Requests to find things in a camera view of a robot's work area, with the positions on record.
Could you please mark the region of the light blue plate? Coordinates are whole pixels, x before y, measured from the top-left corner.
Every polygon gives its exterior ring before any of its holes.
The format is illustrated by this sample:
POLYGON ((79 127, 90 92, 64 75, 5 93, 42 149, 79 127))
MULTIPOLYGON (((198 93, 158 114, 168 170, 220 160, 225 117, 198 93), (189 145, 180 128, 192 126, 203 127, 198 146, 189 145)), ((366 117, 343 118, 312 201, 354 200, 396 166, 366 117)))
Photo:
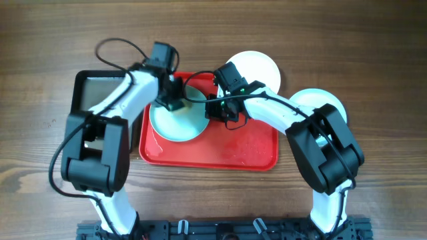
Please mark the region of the light blue plate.
POLYGON ((149 120, 154 131, 168 141, 184 142, 196 138, 208 126, 205 105, 184 98, 178 101, 178 109, 151 106, 149 120))
POLYGON ((346 110, 341 101, 333 94, 323 89, 304 89, 295 93, 290 101, 297 104, 313 108, 320 108, 325 104, 333 105, 343 117, 345 123, 348 122, 346 110))

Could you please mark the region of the green yellow sponge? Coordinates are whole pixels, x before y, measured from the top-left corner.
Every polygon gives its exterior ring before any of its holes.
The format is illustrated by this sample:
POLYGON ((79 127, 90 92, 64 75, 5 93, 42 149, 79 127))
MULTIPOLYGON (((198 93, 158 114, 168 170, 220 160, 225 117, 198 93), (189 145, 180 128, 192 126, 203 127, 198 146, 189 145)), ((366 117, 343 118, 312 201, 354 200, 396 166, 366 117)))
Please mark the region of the green yellow sponge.
POLYGON ((174 101, 174 102, 168 103, 167 106, 168 106, 168 111, 173 112, 173 111, 178 111, 180 109, 183 109, 185 107, 185 103, 182 101, 174 101))

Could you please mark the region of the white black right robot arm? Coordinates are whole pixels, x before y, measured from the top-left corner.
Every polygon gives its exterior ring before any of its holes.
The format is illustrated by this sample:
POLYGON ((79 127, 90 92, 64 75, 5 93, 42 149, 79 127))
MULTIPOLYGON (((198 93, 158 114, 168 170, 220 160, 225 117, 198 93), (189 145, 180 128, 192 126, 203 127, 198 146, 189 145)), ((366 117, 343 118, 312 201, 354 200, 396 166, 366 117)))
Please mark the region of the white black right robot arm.
POLYGON ((314 191, 310 219, 323 236, 335 237, 346 221, 347 193, 356 187, 364 163, 364 154, 338 109, 330 103, 299 105, 259 81, 223 97, 207 98, 208 119, 237 122, 240 114, 287 137, 298 170, 314 191))

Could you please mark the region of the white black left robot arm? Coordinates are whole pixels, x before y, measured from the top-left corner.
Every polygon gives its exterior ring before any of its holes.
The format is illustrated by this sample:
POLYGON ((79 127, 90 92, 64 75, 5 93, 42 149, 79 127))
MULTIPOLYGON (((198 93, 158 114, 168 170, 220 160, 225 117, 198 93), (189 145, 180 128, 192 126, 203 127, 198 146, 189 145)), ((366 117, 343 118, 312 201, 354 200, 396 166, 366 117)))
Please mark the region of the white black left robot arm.
POLYGON ((131 206, 125 182, 129 173, 129 127, 152 103, 180 109, 183 79, 170 67, 136 63, 121 74, 121 83, 100 103, 67 117, 61 177, 70 182, 75 198, 92 202, 101 222, 100 239, 142 239, 138 212, 131 206))

